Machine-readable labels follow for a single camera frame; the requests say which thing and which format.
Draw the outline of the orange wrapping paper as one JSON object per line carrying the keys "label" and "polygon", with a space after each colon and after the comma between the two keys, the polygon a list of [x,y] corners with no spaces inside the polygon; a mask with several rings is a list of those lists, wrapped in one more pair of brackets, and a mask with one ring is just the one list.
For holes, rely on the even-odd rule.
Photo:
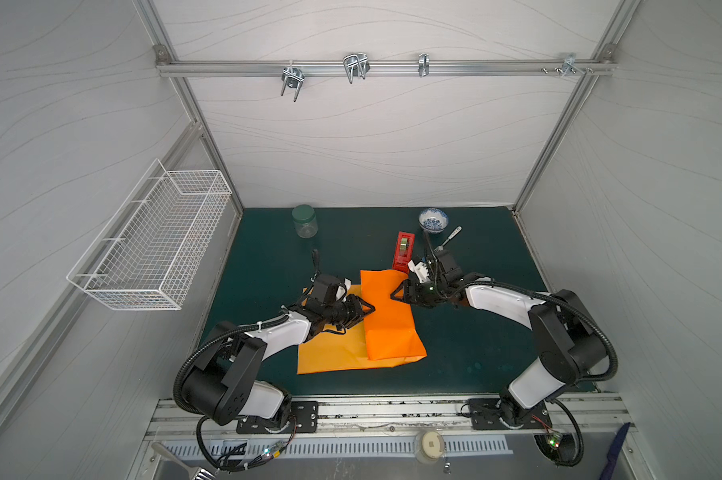
{"label": "orange wrapping paper", "polygon": [[341,333],[328,325],[323,333],[299,346],[299,375],[393,368],[424,359],[411,306],[390,298],[407,276],[397,270],[362,270],[350,292],[375,307],[375,312]]}

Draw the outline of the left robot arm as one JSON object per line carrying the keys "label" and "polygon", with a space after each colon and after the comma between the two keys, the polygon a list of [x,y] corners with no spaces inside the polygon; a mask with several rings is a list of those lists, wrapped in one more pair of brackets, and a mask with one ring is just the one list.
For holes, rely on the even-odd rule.
{"label": "left robot arm", "polygon": [[220,323],[181,365],[172,387],[180,409],[224,426],[253,417],[280,431],[291,416],[291,395],[258,379],[262,364],[322,333],[343,335],[376,311],[350,292],[346,278],[316,273],[297,301],[271,319]]}

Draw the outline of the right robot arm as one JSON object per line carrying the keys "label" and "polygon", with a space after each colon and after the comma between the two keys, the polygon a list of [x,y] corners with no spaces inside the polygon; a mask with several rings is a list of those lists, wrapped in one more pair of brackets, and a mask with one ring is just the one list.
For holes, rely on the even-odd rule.
{"label": "right robot arm", "polygon": [[464,305],[502,316],[531,332],[536,359],[501,391],[492,408],[507,427],[522,428],[536,408],[570,387],[616,375],[619,360],[613,343],[574,292],[538,292],[465,273],[446,250],[411,262],[409,269],[391,299],[425,308]]}

